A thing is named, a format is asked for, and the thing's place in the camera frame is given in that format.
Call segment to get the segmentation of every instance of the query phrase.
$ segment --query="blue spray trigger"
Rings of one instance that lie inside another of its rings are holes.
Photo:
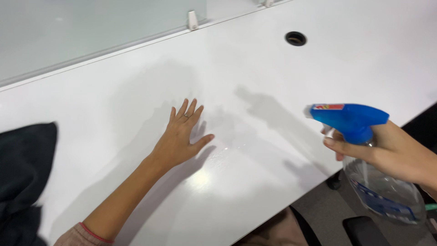
[[[360,104],[313,104],[304,113],[337,129],[344,140],[351,144],[362,144],[373,137],[370,126],[385,124],[389,118],[386,112]]]

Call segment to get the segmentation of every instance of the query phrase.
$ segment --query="pink sleeve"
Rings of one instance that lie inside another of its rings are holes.
[[[113,243],[95,235],[79,222],[60,236],[54,246],[112,246]]]

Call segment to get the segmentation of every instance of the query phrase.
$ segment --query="white clamp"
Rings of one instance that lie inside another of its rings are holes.
[[[190,29],[190,31],[199,29],[199,23],[197,22],[196,12],[194,11],[188,12],[188,29]]]
[[[274,0],[266,0],[264,2],[264,6],[266,6],[268,8],[268,7],[273,6],[273,3],[274,3]]]

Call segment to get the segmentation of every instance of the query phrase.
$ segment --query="fingernail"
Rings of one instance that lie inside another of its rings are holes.
[[[325,137],[325,139],[323,140],[323,143],[328,145],[328,146],[334,146],[335,140],[331,137]]]

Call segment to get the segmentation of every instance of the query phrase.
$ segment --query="red label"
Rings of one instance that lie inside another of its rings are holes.
[[[344,104],[316,104],[312,109],[336,109],[342,110]]]

